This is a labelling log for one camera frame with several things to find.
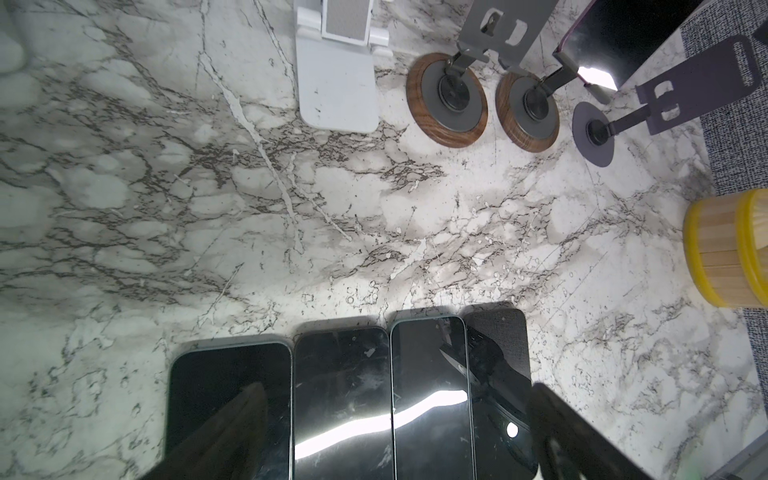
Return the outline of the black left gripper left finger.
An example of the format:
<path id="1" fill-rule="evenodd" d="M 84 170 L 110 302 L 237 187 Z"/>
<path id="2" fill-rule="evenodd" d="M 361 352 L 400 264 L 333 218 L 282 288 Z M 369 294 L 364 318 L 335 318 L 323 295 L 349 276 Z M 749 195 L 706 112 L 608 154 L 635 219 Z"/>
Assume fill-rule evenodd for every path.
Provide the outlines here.
<path id="1" fill-rule="evenodd" d="M 267 428 L 267 395 L 262 384 L 252 383 L 144 477 L 252 479 L 262 463 Z"/>

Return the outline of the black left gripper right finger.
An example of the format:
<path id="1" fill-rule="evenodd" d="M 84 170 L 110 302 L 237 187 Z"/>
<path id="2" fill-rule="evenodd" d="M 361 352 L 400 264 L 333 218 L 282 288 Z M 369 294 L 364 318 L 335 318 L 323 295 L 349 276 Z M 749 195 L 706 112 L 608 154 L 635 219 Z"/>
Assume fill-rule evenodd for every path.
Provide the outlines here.
<path id="1" fill-rule="evenodd" d="M 532 385 L 527 416 L 545 479 L 649 477 L 543 383 Z"/>

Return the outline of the black phone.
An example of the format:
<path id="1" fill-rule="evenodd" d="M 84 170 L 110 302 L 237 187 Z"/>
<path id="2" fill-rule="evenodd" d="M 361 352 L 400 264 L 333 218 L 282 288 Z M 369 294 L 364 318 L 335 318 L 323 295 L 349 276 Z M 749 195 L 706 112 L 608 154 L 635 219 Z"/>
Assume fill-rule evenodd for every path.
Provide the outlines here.
<path id="1" fill-rule="evenodd" d="M 295 479 L 392 479 L 389 335 L 380 327 L 308 332 L 295 344 Z"/>
<path id="2" fill-rule="evenodd" d="M 527 415 L 527 323 L 509 303 L 464 308 L 478 479 L 532 479 L 538 463 Z"/>
<path id="3" fill-rule="evenodd" d="M 281 340 L 213 341 L 181 354 L 169 377 L 164 452 L 169 454 L 252 383 L 267 399 L 266 445 L 256 479 L 290 479 L 293 358 Z"/>
<path id="4" fill-rule="evenodd" d="M 475 477 L 467 332 L 455 316 L 390 332 L 397 479 Z"/>
<path id="5" fill-rule="evenodd" d="M 554 56 L 588 85 L 615 92 L 699 8 L 699 0 L 596 0 Z"/>

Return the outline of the purple round phone stand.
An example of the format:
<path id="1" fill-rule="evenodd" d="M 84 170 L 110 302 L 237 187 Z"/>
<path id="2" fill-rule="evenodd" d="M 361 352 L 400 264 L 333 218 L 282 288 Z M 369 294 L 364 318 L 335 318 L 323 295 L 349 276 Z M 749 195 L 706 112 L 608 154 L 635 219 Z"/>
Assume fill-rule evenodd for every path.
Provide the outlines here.
<path id="1" fill-rule="evenodd" d="M 617 120 L 579 103 L 572 120 L 574 142 L 589 163 L 606 167 L 618 134 L 641 123 L 652 135 L 662 133 L 749 96 L 761 82 L 752 39 L 734 35 L 637 86 L 641 107 Z"/>

